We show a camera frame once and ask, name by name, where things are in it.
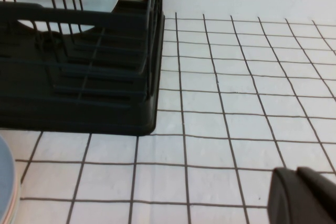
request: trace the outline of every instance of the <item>dish rack tray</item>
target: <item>dish rack tray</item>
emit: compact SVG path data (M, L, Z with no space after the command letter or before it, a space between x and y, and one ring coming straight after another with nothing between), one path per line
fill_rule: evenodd
M51 23L80 32L54 32ZM0 2L0 127L149 134L163 30L162 0L119 0L111 13Z

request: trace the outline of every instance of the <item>grid tile backsplash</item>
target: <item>grid tile backsplash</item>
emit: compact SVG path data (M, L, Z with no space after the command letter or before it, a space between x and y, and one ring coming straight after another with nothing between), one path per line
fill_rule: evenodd
M165 23L149 136L1 130L17 224L267 224L271 171L336 182L336 24Z

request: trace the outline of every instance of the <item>white tile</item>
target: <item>white tile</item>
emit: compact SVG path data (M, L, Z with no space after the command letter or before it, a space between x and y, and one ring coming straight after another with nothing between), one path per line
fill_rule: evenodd
M243 47L247 60L277 61L271 48L266 47Z
M241 205L234 170L188 168L191 203Z
M293 37L267 36L272 47L280 48L300 48Z
M248 208L247 214L250 224L269 224L267 209Z
M286 78L255 76L254 80L260 94L294 95L290 83Z
M297 167L308 166L317 172L332 171L320 144L284 142L278 144L287 168L296 170Z
M245 204L267 206L272 172L239 171Z
M202 31L205 33L203 20L179 19L177 20L177 28L179 31Z
M306 78L318 78L314 67L311 64L303 63L281 63L288 77L306 77Z
M279 61L309 62L302 49L274 48L274 51Z
M336 26L318 26L324 38L336 39Z
M162 57L161 70L178 71L178 57Z
M336 64L336 56L333 51L305 50L313 63Z
M164 41L162 55L163 56L177 56L177 43Z
M167 30L176 30L176 20L175 19L167 19L164 22L164 29Z
M303 49L322 49L329 50L328 45L323 39L297 38Z
M336 184L336 176L335 174L321 174L323 177L327 178L328 180L330 180L331 182L333 182L334 184Z
M214 60L217 73L249 74L243 60Z
M31 163L22 197L72 199L80 164Z
M322 142L336 143L336 120L310 119Z
M328 85L329 89L333 93L334 97L336 97L336 81L325 81Z
M16 174L17 174L17 178L19 180L21 180L23 173L25 172L27 163L26 162L15 162L15 169L16 169Z
M16 224L66 223L70 202L23 200L16 214Z
M325 41L332 48L332 50L336 50L336 40L335 39L325 39Z
M193 31L178 31L178 40L179 42L208 43L206 33L197 33Z
M140 137L137 162L184 164L183 137Z
M295 36L321 38L319 31L312 25L290 25Z
M235 28L238 34L264 34L259 22L235 21Z
M129 203L76 202L70 224L128 223Z
M77 199L129 200L133 165L84 165Z
M306 118L268 118L277 140L317 142Z
M176 31L164 31L163 33L163 41L174 41L176 42Z
M266 35L293 36L287 24L263 23Z
M213 73L214 67L210 59L195 59L180 57L180 65L182 72L200 72Z
M269 47L268 41L263 35L238 34L242 46Z
M218 93L183 91L182 97L184 111L222 113L221 100Z
M28 160L33 152L40 132L0 130L0 135L8 144L15 159Z
M187 224L188 214L186 206L176 205L133 205L132 224Z
M222 94L226 113L263 114L255 94Z
M315 67L323 79L336 79L336 66L335 65L315 64Z
M182 134L182 132L180 112L158 111L153 134Z
M180 56L210 58L209 45L179 43Z
M178 72L161 71L160 89L180 89L180 76Z
M227 137L221 114L184 113L185 134L193 136Z
M267 115L304 116L302 107L295 97L261 95L260 98Z
M159 110L181 110L180 92L170 90L159 91Z
M334 168L336 168L336 145L335 144L323 144L327 155L331 161L331 164Z
M336 118L336 102L332 98L299 98L308 116Z
M89 134L44 132L33 160L82 161Z
M134 199L186 202L184 167L137 165Z
M181 73L183 90L218 92L215 74Z
M245 224L243 208L191 206L192 224Z
M231 21L207 20L206 29L208 33L234 33Z
M213 34L208 33L210 44L238 46L238 40L234 34Z
M186 137L188 165L234 167L228 140Z
M251 76L219 74L217 77L221 92L256 93Z
M291 78L295 93L308 97L332 97L322 80Z
M258 76L285 76L284 71L277 62L248 61L250 71Z
M271 131L264 116L226 115L233 138L271 139Z
M273 141L232 140L232 146L239 168L273 169L282 167L277 147Z
M244 59L237 46L211 45L211 52L214 59Z
M133 163L135 136L93 134L86 156L87 162Z

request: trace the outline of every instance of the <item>stacked plates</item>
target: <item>stacked plates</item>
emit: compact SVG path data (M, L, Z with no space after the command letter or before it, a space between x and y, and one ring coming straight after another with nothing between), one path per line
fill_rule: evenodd
M8 145L0 136L0 224L14 223L20 201L20 181Z

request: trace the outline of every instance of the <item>light blue plate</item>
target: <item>light blue plate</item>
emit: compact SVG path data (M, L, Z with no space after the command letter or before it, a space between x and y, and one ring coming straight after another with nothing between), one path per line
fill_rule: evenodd
M5 140L0 136L0 223L3 223L15 186L15 163Z

